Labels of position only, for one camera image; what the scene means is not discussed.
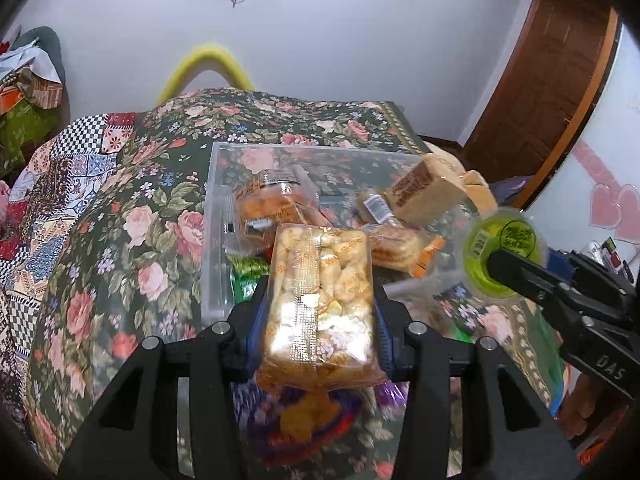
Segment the right hand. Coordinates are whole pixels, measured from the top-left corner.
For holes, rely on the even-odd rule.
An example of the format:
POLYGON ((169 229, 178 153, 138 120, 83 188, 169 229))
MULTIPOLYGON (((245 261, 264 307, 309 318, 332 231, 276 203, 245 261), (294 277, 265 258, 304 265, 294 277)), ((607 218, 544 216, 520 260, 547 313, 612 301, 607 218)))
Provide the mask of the right hand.
POLYGON ((606 440, 625 415, 627 408, 627 404, 620 403, 617 391, 611 389, 606 382, 580 375, 574 390, 563 400, 556 421, 567 440, 573 440, 585 434, 606 440), (589 425, 598 419, 594 414, 596 408, 604 404, 603 398, 610 393, 614 396, 616 410, 610 408, 605 419, 601 420, 596 428, 589 429, 589 425))

